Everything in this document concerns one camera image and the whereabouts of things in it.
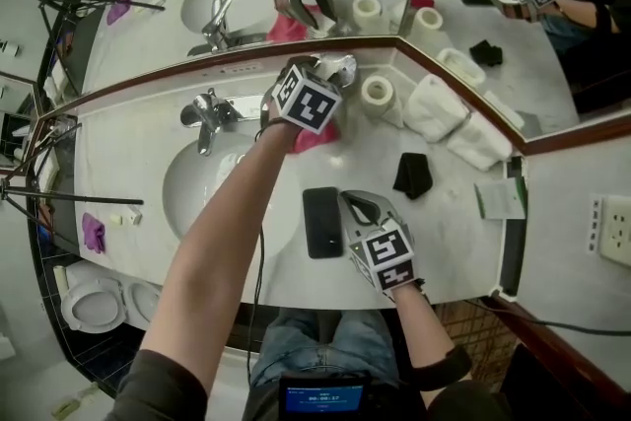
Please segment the chrome faucet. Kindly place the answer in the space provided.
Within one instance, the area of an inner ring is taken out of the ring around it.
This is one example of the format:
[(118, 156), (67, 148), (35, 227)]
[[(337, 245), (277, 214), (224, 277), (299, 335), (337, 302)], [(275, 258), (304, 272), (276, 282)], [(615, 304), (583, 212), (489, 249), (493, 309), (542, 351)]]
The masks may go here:
[(244, 121), (259, 121), (263, 95), (221, 98), (214, 88), (197, 95), (185, 105), (179, 121), (186, 128), (199, 128), (197, 152), (209, 157), (220, 132), (235, 130)]

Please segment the narrow wood-framed mirror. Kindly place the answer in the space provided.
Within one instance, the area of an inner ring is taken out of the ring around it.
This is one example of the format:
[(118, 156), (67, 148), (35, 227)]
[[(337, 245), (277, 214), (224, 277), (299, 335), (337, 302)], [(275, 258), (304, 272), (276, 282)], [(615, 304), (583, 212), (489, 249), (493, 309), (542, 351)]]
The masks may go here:
[(631, 122), (631, 0), (414, 0), (407, 40), (525, 139)]

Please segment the person's right forearm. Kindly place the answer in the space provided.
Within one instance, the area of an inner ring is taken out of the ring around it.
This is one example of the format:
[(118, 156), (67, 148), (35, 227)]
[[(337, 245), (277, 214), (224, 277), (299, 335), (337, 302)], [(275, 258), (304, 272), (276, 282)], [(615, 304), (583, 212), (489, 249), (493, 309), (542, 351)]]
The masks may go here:
[(424, 368), (444, 360), (455, 345), (425, 297), (412, 284), (391, 293), (411, 365)]

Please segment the purple cloth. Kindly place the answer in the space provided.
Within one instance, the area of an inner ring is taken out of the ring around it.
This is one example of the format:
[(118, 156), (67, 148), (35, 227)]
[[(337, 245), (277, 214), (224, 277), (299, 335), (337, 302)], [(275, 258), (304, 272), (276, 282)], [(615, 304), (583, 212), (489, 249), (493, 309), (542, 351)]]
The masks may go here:
[(97, 254), (105, 253), (105, 224), (90, 213), (82, 217), (84, 245)]

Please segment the white toilet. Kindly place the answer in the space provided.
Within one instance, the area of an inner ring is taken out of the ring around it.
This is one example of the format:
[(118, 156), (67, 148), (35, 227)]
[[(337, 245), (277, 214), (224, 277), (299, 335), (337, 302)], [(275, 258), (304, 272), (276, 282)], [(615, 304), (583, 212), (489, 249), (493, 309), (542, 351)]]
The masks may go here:
[(159, 287), (88, 260), (65, 269), (69, 291), (60, 297), (60, 311), (70, 329), (103, 334), (125, 323), (140, 330), (149, 327)]

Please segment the black armband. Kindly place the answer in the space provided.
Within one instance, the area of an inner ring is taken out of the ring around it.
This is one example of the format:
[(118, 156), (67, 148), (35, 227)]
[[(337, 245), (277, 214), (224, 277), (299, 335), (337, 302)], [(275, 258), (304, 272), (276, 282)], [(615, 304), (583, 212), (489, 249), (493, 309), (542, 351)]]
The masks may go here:
[(471, 371), (472, 361), (461, 345), (449, 351), (445, 358), (434, 364), (414, 368), (410, 383), (420, 391), (445, 388), (464, 379)]

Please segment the white green sign card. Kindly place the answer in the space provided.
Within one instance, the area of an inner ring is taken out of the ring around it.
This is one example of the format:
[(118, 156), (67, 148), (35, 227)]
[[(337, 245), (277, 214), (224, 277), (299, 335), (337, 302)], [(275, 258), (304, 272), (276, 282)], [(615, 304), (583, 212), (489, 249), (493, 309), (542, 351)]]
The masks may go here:
[(474, 185), (474, 191), (482, 219), (526, 218), (526, 187), (522, 177), (479, 182)]

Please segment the white wall power socket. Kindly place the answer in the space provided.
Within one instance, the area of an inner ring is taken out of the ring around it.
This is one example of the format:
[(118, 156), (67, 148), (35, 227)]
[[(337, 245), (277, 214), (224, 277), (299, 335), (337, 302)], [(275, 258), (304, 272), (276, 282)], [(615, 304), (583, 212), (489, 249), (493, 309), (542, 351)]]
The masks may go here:
[(587, 252), (631, 268), (631, 197), (594, 195)]

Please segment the person's blue jeans legs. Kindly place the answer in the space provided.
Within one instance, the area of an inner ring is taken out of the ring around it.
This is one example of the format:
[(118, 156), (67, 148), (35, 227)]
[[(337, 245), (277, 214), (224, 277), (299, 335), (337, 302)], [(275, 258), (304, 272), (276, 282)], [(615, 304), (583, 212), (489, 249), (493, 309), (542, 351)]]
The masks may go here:
[(281, 309), (265, 331), (249, 384), (271, 384), (290, 372), (366, 372), (382, 383), (398, 385), (392, 338), (380, 312), (343, 311), (328, 342), (321, 334), (317, 312)]

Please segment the white amenity tray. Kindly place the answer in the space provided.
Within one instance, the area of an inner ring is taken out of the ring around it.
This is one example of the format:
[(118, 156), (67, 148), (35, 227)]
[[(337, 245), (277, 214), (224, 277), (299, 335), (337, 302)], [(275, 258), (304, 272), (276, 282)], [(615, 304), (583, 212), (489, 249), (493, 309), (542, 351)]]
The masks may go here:
[(50, 191), (59, 169), (59, 162), (54, 147), (38, 154), (34, 166), (34, 185), (36, 188), (41, 192)]

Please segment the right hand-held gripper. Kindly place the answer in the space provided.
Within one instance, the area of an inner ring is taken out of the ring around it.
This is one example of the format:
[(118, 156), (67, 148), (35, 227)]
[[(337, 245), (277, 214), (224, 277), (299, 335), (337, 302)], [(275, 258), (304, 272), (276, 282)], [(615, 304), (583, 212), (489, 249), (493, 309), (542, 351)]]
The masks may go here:
[[(393, 289), (417, 280), (413, 247), (385, 197), (365, 190), (341, 191), (338, 205), (355, 267), (377, 291), (391, 296)], [(361, 226), (368, 225), (379, 226), (361, 237)]]

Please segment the red cloth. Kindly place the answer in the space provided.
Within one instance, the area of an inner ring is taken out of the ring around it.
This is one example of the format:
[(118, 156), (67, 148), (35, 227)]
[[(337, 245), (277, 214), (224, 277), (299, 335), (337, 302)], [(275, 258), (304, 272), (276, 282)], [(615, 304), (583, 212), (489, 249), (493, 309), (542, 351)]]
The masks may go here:
[(303, 129), (297, 135), (289, 153), (298, 155), (312, 148), (336, 142), (339, 138), (339, 128), (334, 121), (329, 122), (320, 133)]

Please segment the toilet paper roll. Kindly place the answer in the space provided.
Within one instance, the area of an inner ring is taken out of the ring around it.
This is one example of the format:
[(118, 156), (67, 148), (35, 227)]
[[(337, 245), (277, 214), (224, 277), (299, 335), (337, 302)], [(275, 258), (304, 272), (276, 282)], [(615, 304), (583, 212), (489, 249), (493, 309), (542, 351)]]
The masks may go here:
[(383, 120), (402, 129), (401, 100), (391, 81), (380, 75), (371, 75), (361, 86), (361, 106), (371, 119)]

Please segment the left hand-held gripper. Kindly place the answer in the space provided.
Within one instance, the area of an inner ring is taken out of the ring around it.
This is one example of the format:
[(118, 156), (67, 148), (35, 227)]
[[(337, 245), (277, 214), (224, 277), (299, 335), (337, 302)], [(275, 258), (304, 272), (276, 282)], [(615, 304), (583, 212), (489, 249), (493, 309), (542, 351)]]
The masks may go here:
[(269, 118), (320, 134), (342, 105), (339, 90), (316, 74), (314, 57), (292, 57), (271, 87)]

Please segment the white folded towel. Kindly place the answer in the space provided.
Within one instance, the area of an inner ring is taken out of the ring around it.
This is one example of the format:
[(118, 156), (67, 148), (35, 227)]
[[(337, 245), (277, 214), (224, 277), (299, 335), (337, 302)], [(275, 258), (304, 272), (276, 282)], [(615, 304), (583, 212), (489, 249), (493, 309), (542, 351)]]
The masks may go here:
[(403, 122), (426, 141), (436, 143), (461, 125), (469, 109), (438, 76), (426, 75), (415, 87), (403, 109)]
[(482, 172), (506, 162), (513, 153), (512, 143), (479, 112), (453, 132), (446, 147)]

